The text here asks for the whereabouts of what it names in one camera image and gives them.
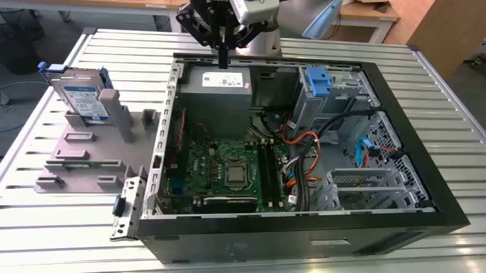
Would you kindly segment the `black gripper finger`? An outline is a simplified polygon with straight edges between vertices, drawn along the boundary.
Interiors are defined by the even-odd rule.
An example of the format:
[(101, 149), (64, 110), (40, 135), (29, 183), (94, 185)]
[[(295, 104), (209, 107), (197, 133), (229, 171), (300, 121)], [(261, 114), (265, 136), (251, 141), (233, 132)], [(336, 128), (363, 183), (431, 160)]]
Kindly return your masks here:
[(217, 53), (217, 67), (224, 69), (224, 50), (221, 50), (221, 37), (218, 26), (206, 27), (194, 16), (192, 5), (181, 5), (174, 16), (182, 29), (190, 34), (201, 46), (208, 46)]
[(244, 48), (265, 28), (267, 22), (252, 23), (237, 32), (235, 32), (233, 24), (228, 24), (225, 26), (222, 42), (222, 69), (228, 68), (229, 51), (235, 48)]

